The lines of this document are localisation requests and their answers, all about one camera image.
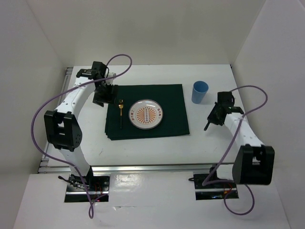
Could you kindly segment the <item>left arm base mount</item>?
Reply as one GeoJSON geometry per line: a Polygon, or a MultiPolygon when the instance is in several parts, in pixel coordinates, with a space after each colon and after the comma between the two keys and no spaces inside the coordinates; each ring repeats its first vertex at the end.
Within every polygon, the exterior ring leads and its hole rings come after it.
{"type": "Polygon", "coordinates": [[[110,175],[93,176],[89,183],[84,185],[80,180],[74,179],[72,176],[64,178],[58,176],[58,179],[67,183],[65,192],[65,203],[82,203],[89,202],[85,187],[89,192],[91,200],[95,202],[108,202],[110,190],[110,175]]]}

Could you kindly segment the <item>gold fork black handle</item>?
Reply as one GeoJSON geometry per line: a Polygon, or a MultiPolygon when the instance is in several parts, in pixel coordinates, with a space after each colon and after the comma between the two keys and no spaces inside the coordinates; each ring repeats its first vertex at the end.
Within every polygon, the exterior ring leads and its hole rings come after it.
{"type": "Polygon", "coordinates": [[[122,129],[122,127],[123,127],[123,118],[122,118],[123,111],[122,110],[124,108],[123,99],[119,99],[118,107],[120,109],[120,129],[122,129]]]}

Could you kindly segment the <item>gold knife black handle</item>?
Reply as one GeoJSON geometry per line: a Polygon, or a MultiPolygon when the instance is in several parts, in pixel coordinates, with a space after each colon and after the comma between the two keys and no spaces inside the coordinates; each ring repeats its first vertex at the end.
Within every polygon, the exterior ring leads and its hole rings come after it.
{"type": "Polygon", "coordinates": [[[210,122],[207,122],[207,124],[206,124],[206,126],[204,127],[203,130],[206,131],[208,129],[209,125],[210,125],[210,122]]]}

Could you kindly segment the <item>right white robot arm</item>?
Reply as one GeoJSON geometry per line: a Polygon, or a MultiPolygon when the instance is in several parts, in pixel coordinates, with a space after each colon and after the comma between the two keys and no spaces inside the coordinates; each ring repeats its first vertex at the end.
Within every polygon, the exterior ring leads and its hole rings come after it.
{"type": "Polygon", "coordinates": [[[272,180],[275,150],[254,134],[244,119],[242,108],[234,105],[232,92],[218,92],[217,102],[208,115],[208,124],[226,126],[239,146],[232,175],[236,184],[269,185],[272,180]]]}

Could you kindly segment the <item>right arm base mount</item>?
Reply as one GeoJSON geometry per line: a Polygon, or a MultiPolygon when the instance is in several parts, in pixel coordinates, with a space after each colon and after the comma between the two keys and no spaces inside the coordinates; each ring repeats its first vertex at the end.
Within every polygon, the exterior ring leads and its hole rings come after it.
{"type": "Polygon", "coordinates": [[[193,182],[196,200],[217,200],[224,199],[228,194],[228,199],[239,198],[237,186],[232,182],[218,182],[203,186],[203,181],[208,174],[193,174],[188,181],[193,182]]]}

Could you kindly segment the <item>orange sunburst patterned plate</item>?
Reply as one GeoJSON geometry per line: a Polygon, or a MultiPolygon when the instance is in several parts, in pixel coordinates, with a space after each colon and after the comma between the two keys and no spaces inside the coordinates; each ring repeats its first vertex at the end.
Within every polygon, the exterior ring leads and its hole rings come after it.
{"type": "Polygon", "coordinates": [[[139,129],[153,129],[161,123],[163,109],[154,100],[139,100],[130,107],[128,118],[139,129]]]}

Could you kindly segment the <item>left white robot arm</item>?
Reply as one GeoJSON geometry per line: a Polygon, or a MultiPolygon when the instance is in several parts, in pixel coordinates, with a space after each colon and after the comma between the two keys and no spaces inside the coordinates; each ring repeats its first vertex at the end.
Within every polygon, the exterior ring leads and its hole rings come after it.
{"type": "Polygon", "coordinates": [[[76,89],[69,92],[54,111],[44,114],[48,142],[61,152],[67,162],[72,163],[71,174],[79,177],[77,184],[83,190],[93,188],[94,178],[80,147],[82,131],[78,116],[91,94],[94,94],[92,102],[101,107],[115,102],[118,86],[112,84],[112,79],[94,82],[105,79],[106,71],[107,66],[102,62],[93,62],[90,69],[79,70],[74,83],[76,89]]]}

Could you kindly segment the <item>dark green cloth napkin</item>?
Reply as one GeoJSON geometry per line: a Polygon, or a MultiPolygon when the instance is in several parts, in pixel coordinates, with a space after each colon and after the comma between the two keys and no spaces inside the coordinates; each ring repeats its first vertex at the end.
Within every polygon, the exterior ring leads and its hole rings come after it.
{"type": "Polygon", "coordinates": [[[181,84],[122,85],[115,104],[108,105],[105,134],[111,140],[129,140],[188,135],[189,125],[181,84]],[[123,99],[123,127],[120,129],[119,99],[123,99]],[[153,129],[139,129],[128,118],[130,107],[137,101],[150,99],[163,109],[161,123],[153,129]]]}

